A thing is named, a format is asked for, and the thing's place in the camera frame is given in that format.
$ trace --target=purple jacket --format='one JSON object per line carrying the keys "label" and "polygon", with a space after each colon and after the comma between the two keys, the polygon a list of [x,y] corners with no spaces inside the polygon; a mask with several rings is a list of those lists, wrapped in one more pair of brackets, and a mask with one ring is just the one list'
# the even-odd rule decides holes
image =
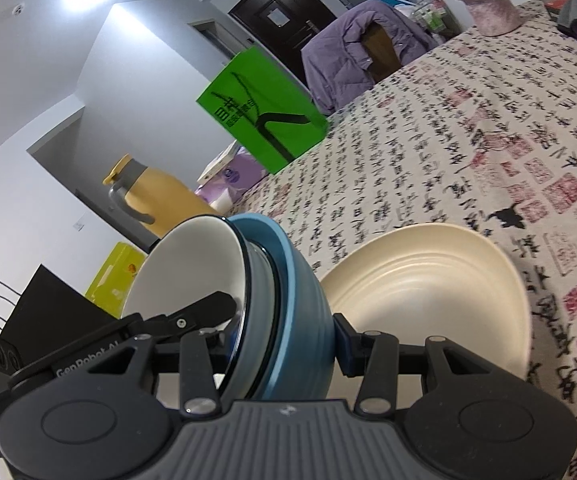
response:
{"label": "purple jacket", "polygon": [[306,82],[321,113],[331,115],[375,85],[367,72],[373,60],[360,43],[373,22],[393,40],[402,65],[437,46],[419,25],[383,2],[368,0],[353,7],[302,49]]}

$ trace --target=yellow bottle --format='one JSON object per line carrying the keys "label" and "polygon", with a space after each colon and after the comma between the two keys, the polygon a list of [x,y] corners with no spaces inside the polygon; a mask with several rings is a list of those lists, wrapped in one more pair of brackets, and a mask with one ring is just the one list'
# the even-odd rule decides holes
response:
{"label": "yellow bottle", "polygon": [[122,211],[162,238],[188,218],[217,212],[174,176],[124,155],[104,179]]}

